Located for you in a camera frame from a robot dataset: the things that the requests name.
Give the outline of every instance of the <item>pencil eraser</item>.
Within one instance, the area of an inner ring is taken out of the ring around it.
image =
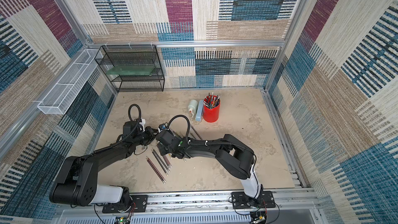
[[[203,113],[203,100],[199,101],[198,110],[196,111],[195,121],[202,121],[202,113]]]

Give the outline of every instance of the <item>mounting plate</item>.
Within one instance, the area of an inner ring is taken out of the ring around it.
[[[232,196],[232,204],[235,209],[249,208],[251,206],[258,208],[263,206],[262,204],[263,201],[266,203],[266,208],[276,207],[275,200],[273,198],[271,191],[262,191],[257,199],[248,197],[244,191],[232,192],[231,196]]]
[[[148,195],[132,195],[132,204],[135,203],[135,210],[134,213],[141,213],[145,212],[147,208],[147,199]],[[104,214],[114,214],[114,213],[120,213],[120,211],[123,211],[123,206],[119,205],[114,205],[114,204],[107,204],[104,205],[102,209],[102,213]]]

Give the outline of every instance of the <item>metal mesh basket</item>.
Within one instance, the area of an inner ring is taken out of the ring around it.
[[[164,75],[158,52],[153,45],[102,46],[95,59],[118,92],[163,91]],[[108,71],[115,66],[153,66],[146,75],[114,75]]]
[[[44,114],[65,114],[97,67],[95,57],[102,57],[102,53],[92,49],[82,52],[37,108]]]

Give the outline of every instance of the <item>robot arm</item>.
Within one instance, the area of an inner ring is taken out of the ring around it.
[[[244,192],[251,198],[258,198],[262,187],[258,182],[254,165],[256,155],[252,149],[230,134],[216,140],[197,140],[194,138],[180,138],[164,127],[157,134],[158,148],[161,155],[171,153],[172,157],[212,157],[234,177],[242,182]]]
[[[173,157],[180,159],[197,156],[217,159],[231,175],[241,180],[244,192],[249,197],[248,205],[250,203],[251,206],[259,207],[260,202],[257,198],[262,192],[262,186],[254,172],[256,159],[253,157],[256,156],[252,149],[229,134],[217,140],[196,140],[187,137],[187,134],[182,139],[175,137],[169,129],[166,129],[166,124],[159,126],[162,127],[159,133],[151,127],[144,129],[141,110],[137,105],[133,105],[138,108],[138,119],[133,121],[129,114],[131,121],[125,123],[123,134],[118,137],[116,143],[96,150],[89,155],[72,156],[65,159],[50,193],[51,202],[71,206],[111,203],[107,204],[102,212],[105,213],[105,209],[107,209],[107,213],[127,211],[132,205],[129,189],[127,187],[98,185],[98,172],[116,161],[131,156],[136,146],[147,146],[156,137],[162,155],[171,153]],[[184,117],[187,120],[189,130],[188,118],[178,115],[173,117],[172,120],[176,117]]]
[[[147,146],[156,133],[151,127],[133,130],[137,121],[126,122],[123,126],[122,142],[118,141],[92,154],[81,157],[67,157],[54,180],[50,201],[68,205],[87,206],[92,203],[110,202],[119,204],[121,210],[130,206],[129,189],[108,185],[97,185],[98,172],[112,163],[131,156],[138,145]]]

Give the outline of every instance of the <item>glue bottle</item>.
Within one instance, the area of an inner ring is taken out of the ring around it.
[[[192,117],[195,116],[197,108],[198,102],[196,100],[191,100],[188,105],[188,112],[192,114]]]

